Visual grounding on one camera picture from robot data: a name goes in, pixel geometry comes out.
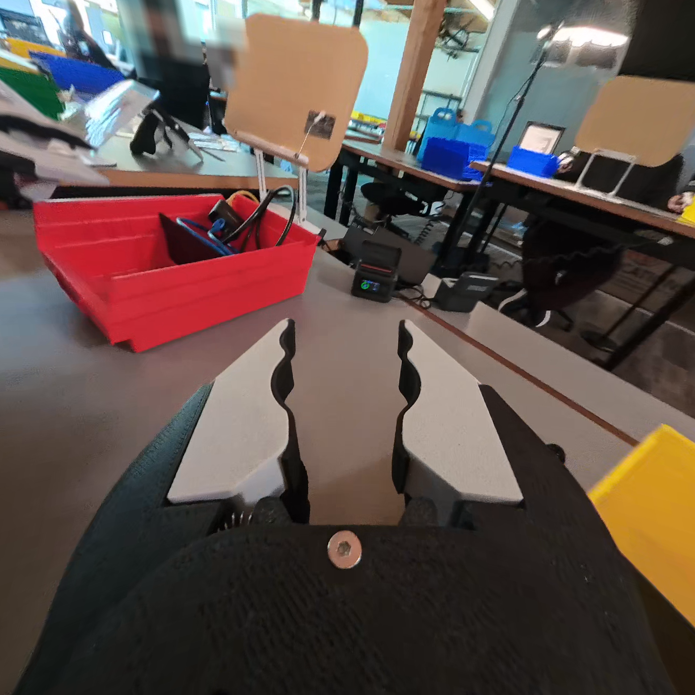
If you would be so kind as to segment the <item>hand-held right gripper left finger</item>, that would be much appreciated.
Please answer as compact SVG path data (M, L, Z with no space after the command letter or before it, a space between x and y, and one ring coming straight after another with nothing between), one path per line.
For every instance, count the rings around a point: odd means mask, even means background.
M295 322L279 321L211 383L167 494L172 505L222 502L250 517L277 497L291 521L310 518L308 474L287 397Z

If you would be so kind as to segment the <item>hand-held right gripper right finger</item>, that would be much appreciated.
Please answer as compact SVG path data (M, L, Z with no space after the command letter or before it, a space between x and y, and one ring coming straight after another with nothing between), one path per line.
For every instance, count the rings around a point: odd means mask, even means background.
M411 320L397 332L397 416L391 465L395 490L428 498L437 511L458 502L517 506L517 482L481 383Z

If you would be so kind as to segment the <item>red plastic bin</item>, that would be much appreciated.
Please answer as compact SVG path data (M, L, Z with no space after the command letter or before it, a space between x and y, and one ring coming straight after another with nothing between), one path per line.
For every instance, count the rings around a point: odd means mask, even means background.
M143 352L304 292L317 235L268 210L256 249L176 264L161 215L203 224L220 194L54 199L33 206L48 269L109 343Z

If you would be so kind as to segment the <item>yellow plastic bin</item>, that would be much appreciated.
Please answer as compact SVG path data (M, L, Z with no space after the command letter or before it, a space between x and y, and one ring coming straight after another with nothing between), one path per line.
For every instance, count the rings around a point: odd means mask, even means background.
M694 625L694 442L660 425L588 493L622 554Z

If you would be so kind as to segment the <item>grey electronic device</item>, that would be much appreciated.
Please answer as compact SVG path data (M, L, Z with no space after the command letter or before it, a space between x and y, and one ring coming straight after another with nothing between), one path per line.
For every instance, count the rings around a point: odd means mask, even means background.
M490 274L462 273L441 280L431 303L442 311L470 313L497 286L498 277Z

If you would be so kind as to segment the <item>grey case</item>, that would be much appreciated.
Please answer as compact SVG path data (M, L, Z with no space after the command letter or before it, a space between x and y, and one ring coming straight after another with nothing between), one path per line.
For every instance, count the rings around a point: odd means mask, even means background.
M343 246L355 262L365 240L402 249L398 279L406 284L420 284L434 265L435 254L430 250L418 247L384 228L373 231L353 224L348 227L343 237Z

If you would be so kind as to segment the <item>small black device with screen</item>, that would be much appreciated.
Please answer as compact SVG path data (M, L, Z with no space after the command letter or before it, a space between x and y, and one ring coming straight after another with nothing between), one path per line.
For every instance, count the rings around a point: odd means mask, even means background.
M372 302L390 302L398 281L401 256L401 248L363 241L357 255L350 294Z

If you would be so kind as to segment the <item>black bin divider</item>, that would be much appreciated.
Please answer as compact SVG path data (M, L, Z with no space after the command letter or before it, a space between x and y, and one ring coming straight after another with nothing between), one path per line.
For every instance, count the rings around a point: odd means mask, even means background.
M176 265L189 265L221 258L220 250L185 224L159 213L159 222L170 259Z

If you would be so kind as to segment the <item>black office chair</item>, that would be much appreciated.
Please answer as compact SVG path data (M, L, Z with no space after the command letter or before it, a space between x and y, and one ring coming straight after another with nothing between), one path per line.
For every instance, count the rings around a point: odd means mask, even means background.
M368 220L365 215L357 215L366 229L375 231L379 228L384 228L418 247L421 247L428 239L445 207L444 201L426 202L377 181L363 184L361 186L361 194L369 204L378 208L376 217L373 220ZM404 229L393 222L394 218L402 216L412 216L426 220L425 226L416 238L412 238Z

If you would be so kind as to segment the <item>blue mesh crate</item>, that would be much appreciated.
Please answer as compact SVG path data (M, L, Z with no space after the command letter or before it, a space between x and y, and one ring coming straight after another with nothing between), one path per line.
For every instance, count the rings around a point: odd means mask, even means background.
M431 137L422 149L421 168L457 181L481 181L474 161L486 161L489 147L462 140Z

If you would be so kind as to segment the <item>small blue bin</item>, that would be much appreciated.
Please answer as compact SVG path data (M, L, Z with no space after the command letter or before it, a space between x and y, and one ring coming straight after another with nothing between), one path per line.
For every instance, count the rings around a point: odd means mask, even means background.
M506 166L529 176L537 178L552 178L560 168L560 158L552 153L536 152L515 146Z

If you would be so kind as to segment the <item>framed picture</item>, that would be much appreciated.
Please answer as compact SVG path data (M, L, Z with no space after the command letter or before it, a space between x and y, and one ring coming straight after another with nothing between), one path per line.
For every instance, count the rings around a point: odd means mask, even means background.
M529 121L518 141L518 147L530 152L555 154L565 131L563 126Z

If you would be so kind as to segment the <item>black light stand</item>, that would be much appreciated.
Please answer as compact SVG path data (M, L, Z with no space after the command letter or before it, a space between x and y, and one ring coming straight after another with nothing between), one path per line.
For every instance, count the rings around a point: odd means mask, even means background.
M511 116L508 118L506 121L506 127L504 131L502 132L502 135L499 137L498 142L497 142L497 148L494 150L493 155L491 156L491 160L486 163L486 169L484 171L484 175L482 177L482 180L477 187L473 197L471 198L471 202L468 205L468 208L466 209L466 213L464 215L464 220L462 221L462 231L465 230L467 223L471 219L473 213L478 207L478 204L482 202L482 195L486 191L486 188L488 186L489 179L491 177L491 172L493 169L493 166L497 163L500 154L502 152L502 149L507 142L507 139L511 133L511 130L517 120L517 117L519 113L521 112L523 105L525 104L527 95L534 83L534 80L536 79L537 74L539 73L540 69L543 67L543 64L546 61L546 57L549 51L549 48L551 46L551 43L554 42L557 34L560 32L560 30L563 28L564 24L566 22L564 20L558 20L556 22L553 22L550 26L548 26L546 29L543 29L539 32L538 36L538 60L536 61L534 68L525 81L525 83L522 85L521 89L518 91L518 93L514 96L513 100L510 100L510 102L515 103L515 108L514 112L511 114Z

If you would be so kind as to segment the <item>idle black and white gripper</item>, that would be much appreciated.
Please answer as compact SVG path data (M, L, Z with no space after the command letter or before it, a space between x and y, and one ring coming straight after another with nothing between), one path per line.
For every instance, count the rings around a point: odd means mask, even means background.
M134 157L155 155L157 143L163 140L173 149L172 138L178 140L187 151L193 152L200 162L202 151L193 142L187 131L160 104L152 103L143 111L143 118L135 130L129 149Z

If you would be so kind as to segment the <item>clear tilted board stand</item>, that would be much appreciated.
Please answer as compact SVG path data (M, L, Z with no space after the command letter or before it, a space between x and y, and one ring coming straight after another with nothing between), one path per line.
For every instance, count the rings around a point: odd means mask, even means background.
M65 104L60 120L99 149L160 96L160 91L135 80L122 80L89 101Z

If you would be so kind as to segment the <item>cardboard board on white stand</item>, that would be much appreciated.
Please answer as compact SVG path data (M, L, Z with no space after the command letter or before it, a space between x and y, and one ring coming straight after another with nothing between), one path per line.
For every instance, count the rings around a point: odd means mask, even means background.
M617 76L599 91L575 146L589 153L575 188L582 188L597 156L628 164L615 196L636 165L655 168L682 152L694 131L694 83Z
M253 14L227 91L224 126L256 153L265 195L263 154L298 169L294 221L307 229L307 173L338 158L368 62L357 27Z

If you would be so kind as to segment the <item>blue plastic bin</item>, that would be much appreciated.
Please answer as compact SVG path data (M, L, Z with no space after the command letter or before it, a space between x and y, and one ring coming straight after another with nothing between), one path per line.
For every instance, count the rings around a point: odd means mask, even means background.
M116 69L82 60L41 51L30 51L29 56L51 74L61 90L74 88L76 92L95 96L125 80L122 73Z

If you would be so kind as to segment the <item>green plastic bin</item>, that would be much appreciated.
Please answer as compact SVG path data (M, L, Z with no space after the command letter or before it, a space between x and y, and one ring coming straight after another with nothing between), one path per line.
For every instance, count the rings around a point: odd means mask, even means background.
M60 120L65 105L58 97L59 87L44 74L1 67L1 82L18 93L43 115Z

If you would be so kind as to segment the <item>blue handled basket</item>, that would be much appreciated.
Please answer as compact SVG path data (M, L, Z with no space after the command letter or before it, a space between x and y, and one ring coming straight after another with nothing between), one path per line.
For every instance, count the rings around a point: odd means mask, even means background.
M491 122L479 119L467 125L458 120L455 110L440 107L428 117L416 155L418 161L422 161L430 138L457 140L490 148L496 135L493 133Z

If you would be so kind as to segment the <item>wooden post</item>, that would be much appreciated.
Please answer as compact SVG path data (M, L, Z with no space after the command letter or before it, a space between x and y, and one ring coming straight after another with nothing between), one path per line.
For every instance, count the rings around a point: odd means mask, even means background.
M445 13L446 1L414 1L382 144L404 152Z

